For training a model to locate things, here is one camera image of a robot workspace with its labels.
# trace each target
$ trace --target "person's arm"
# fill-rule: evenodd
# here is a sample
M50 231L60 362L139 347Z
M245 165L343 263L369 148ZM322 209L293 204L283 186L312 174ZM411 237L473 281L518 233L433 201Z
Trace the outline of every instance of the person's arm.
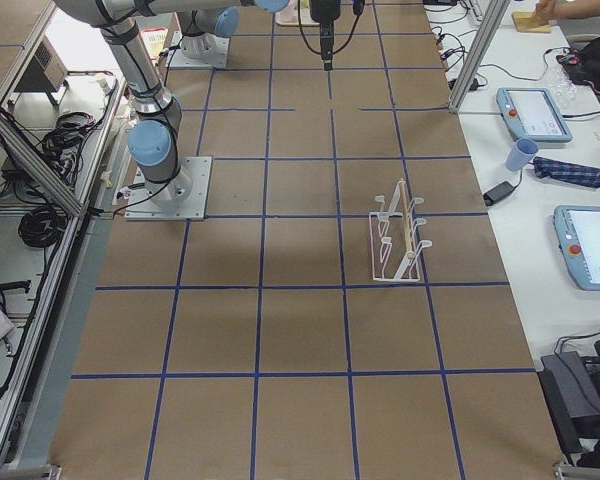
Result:
M600 0L574 0L557 3L545 0L536 5L536 15L544 20L582 19L600 16Z

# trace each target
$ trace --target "blue joint cap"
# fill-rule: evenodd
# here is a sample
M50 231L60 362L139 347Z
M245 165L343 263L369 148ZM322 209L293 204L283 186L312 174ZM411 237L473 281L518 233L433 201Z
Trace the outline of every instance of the blue joint cap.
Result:
M238 29L240 12L236 7L229 7L218 17L214 34L220 38L231 38Z
M265 12L276 13L286 7L289 0L255 0L256 6Z
M165 161L171 151L169 129L155 120L144 120L129 132L127 145L133 158L143 167L155 167Z

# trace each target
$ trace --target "tablet screen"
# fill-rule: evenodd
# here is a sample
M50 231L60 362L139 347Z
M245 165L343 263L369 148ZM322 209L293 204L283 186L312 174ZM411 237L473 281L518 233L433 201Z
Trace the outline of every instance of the tablet screen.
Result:
M600 284L600 212L569 210L591 283Z
M518 118L527 135L564 135L555 112L542 91L510 90L509 95L518 112Z

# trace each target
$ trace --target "checkered cloth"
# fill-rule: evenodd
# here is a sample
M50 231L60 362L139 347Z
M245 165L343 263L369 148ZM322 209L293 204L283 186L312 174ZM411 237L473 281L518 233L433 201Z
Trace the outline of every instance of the checkered cloth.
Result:
M533 170L538 178L550 177L554 180L585 187L600 187L600 168L536 157L533 159Z

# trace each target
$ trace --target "blue cup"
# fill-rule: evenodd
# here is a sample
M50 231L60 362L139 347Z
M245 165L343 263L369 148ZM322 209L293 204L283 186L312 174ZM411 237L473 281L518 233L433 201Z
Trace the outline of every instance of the blue cup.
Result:
M528 138L520 138L513 144L507 157L507 170L515 172L533 160L538 153L538 144Z

